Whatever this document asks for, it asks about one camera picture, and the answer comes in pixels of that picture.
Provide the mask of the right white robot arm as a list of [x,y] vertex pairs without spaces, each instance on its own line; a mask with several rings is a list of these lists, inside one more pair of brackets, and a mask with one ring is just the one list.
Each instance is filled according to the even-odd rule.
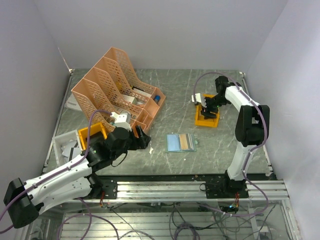
[[252,100],[239,83],[229,82],[225,76],[215,80],[217,95],[203,97],[201,115],[205,120],[217,119],[219,107],[231,104],[238,111],[235,125],[237,147],[233,160],[226,170],[221,194],[226,198],[233,197],[245,189],[248,167],[258,148],[263,146],[269,136],[270,108]]

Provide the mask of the silver credit card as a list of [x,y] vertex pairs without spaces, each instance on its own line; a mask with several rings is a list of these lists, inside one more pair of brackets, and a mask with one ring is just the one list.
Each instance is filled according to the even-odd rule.
[[196,149],[196,141],[194,134],[190,134],[190,149],[193,151]]

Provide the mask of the patterned credit card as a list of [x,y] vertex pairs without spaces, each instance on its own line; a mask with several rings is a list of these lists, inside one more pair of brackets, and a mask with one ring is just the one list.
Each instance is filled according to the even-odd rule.
[[190,144],[190,134],[189,133],[183,133],[179,135],[179,142],[180,142],[180,149],[182,151],[190,151],[191,144]]

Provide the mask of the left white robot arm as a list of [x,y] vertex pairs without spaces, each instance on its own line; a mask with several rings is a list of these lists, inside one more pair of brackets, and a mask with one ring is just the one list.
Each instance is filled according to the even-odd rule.
[[47,210],[76,198],[98,198],[104,191],[96,172],[112,165],[129,151],[146,149],[151,137],[142,128],[137,133],[116,127],[106,139],[93,135],[87,150],[55,170],[22,181],[12,180],[3,202],[15,229],[29,225]]

